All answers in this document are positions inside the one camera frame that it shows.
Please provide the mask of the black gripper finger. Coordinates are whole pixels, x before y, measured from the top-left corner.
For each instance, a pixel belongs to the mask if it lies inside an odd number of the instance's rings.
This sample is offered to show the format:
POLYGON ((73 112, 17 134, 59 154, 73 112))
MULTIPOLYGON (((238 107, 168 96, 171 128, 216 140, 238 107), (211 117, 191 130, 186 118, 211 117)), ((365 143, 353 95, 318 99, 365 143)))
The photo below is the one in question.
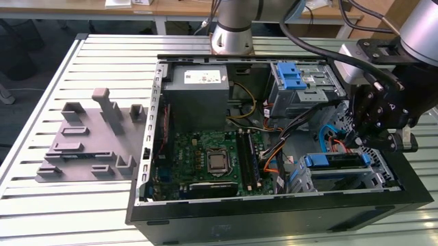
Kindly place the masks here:
POLYGON ((383 131, 381 133, 369 133, 354 138, 354 143, 365 148, 381 151, 397 152, 399 150, 399 135, 383 131))
POLYGON ((383 103, 381 100, 385 88, 381 83, 361 85, 354 91, 349 103, 349 114, 353 119, 345 143, 354 144, 354 138, 369 133, 381 133, 379 117, 383 114, 383 103))

